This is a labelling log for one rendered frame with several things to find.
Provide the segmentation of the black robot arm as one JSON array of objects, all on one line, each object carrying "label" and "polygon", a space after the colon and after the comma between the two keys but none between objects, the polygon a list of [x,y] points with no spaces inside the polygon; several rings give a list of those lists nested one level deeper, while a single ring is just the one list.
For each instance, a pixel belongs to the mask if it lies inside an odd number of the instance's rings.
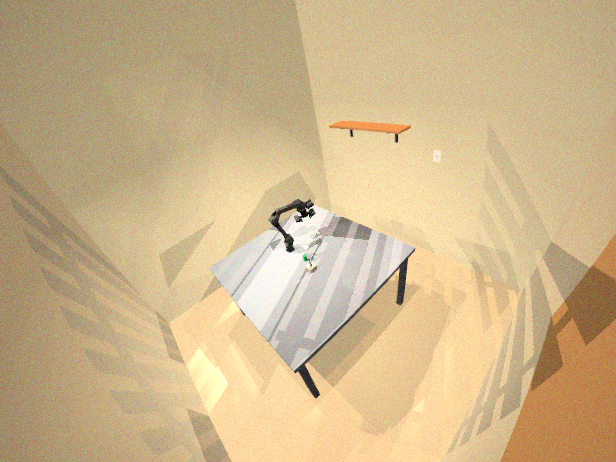
[{"label": "black robot arm", "polygon": [[[283,228],[280,226],[278,220],[280,218],[281,213],[284,213],[286,211],[289,211],[291,209],[296,209],[297,212],[304,214],[306,213],[306,208],[311,208],[313,206],[313,202],[308,199],[305,203],[303,201],[301,201],[300,199],[296,199],[294,200],[291,204],[285,205],[283,207],[277,208],[275,209],[275,211],[271,214],[271,216],[269,217],[269,222],[276,227],[280,233],[284,236],[285,240],[284,240],[284,244],[286,245],[286,251],[291,253],[293,250],[295,250],[293,248],[293,242],[294,242],[294,238],[288,233],[286,233]],[[276,216],[276,217],[275,217]]]}]

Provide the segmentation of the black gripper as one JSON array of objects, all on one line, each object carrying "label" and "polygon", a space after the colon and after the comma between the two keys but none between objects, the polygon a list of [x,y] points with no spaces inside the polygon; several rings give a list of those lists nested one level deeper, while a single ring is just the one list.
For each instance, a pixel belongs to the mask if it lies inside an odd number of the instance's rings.
[{"label": "black gripper", "polygon": [[[300,213],[300,214],[301,214],[301,213]],[[313,209],[313,208],[311,208],[311,209],[309,209],[309,211],[308,211],[308,212],[306,211],[306,213],[301,214],[301,216],[300,216],[300,215],[299,215],[299,216],[298,216],[298,215],[296,215],[296,216],[294,216],[294,219],[295,219],[296,223],[298,223],[298,222],[303,222],[302,218],[307,217],[307,216],[308,216],[308,214],[309,214],[309,218],[311,218],[311,217],[312,217],[313,215],[315,215],[316,213],[315,213],[314,209]]]}]

